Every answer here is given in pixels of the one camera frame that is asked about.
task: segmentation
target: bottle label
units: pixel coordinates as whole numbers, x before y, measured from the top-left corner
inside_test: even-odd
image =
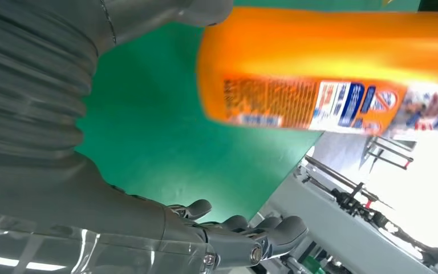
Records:
[[[438,84],[410,84],[389,130],[407,136],[418,131],[438,132]]]
[[[375,80],[230,76],[224,80],[231,123],[256,127],[379,134],[407,88]]]

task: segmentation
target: green table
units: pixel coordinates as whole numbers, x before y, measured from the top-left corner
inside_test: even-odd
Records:
[[[237,0],[272,3],[320,10],[381,6],[381,0]],[[194,73],[200,39],[200,29],[170,24],[106,54],[86,100],[79,151],[107,182],[129,194],[165,204],[208,199],[214,209],[206,220],[251,218],[320,133],[235,128],[205,119]]]

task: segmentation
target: white machine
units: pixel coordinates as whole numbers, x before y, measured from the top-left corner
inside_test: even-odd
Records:
[[[307,182],[308,176],[320,184]],[[310,164],[302,167],[301,172],[293,172],[286,178],[251,223],[271,215],[301,216],[309,226],[309,238],[291,255],[299,258],[315,241],[354,274],[437,272],[394,243],[393,237],[389,239],[360,216],[353,217],[341,209],[333,196],[319,188],[322,185],[331,187],[335,184],[317,167]],[[268,273],[291,273],[280,259],[262,265]]]

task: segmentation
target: metal screw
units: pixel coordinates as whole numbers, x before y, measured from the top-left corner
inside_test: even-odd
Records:
[[[208,254],[204,256],[205,265],[213,265],[215,261],[216,261],[216,257],[212,254]]]
[[[259,247],[253,248],[253,250],[251,251],[251,263],[255,265],[258,264],[259,261],[261,261],[262,255],[263,252]]]

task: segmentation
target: orange plastic bottle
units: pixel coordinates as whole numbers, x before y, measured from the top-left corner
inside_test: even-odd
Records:
[[[205,30],[197,74],[204,110],[219,122],[438,130],[438,13],[238,7]]]

